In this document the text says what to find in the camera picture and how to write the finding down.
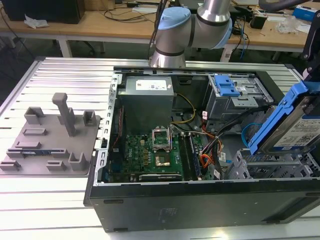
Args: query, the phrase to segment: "black computer case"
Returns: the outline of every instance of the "black computer case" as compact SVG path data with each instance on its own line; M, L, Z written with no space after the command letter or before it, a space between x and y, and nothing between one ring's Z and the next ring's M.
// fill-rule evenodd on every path
M78 24L85 14L84 0L2 0L11 21L32 19Z

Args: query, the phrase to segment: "white paper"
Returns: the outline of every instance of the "white paper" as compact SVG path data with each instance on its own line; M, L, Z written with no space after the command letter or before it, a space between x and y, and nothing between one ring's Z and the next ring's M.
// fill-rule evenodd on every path
M268 16L267 20L269 22L283 22L286 18L283 16Z
M47 20L36 20L31 17L28 17L27 15L24 15L24 17L25 17L24 23L33 29L49 27Z
M311 25L309 25L309 24L301 24L300 26L298 26L296 28L296 30L308 34L310 31L310 27L311 27Z
M138 13L156 13L157 9L155 7L134 7L132 8L132 12Z

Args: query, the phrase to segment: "blue plastic latch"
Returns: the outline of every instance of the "blue plastic latch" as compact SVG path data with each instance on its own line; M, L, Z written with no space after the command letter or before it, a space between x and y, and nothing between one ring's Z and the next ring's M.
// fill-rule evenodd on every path
M215 75L215 85L222 97L239 97L240 92L237 91L235 83L229 78L228 75Z

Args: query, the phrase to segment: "blue cable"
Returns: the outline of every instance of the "blue cable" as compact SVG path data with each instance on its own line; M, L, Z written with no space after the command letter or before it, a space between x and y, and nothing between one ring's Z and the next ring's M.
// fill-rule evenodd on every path
M248 143L247 143L247 141L246 141L245 133L246 133L246 130L247 130L250 126L252 126L252 125L262 126L262 124L260 124L260 123L250 123L250 124L248 124L247 126L245 126L244 129L242 129L241 139L242 139L243 144L244 144L247 148L249 147L249 145L248 145Z

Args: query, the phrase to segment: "sticker label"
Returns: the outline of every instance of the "sticker label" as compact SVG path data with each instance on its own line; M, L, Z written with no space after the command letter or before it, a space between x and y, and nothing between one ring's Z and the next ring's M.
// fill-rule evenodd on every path
M203 111L202 112L202 118L203 118L203 120L207 120L208 119L208 112L207 111Z
M246 91L246 88L244 86L237 86L236 89L240 92Z
M214 170L213 175L215 175L216 178L220 180L220 172L218 172L216 169Z
M219 157L219 160L222 162L226 162L226 154L224 152L220 153L221 157Z
M274 147L304 147L320 134L320 119L300 119Z
M154 90L154 91L166 91L166 80L137 80L135 82L136 90Z
M22 153L26 155L36 155L34 151L23 151Z

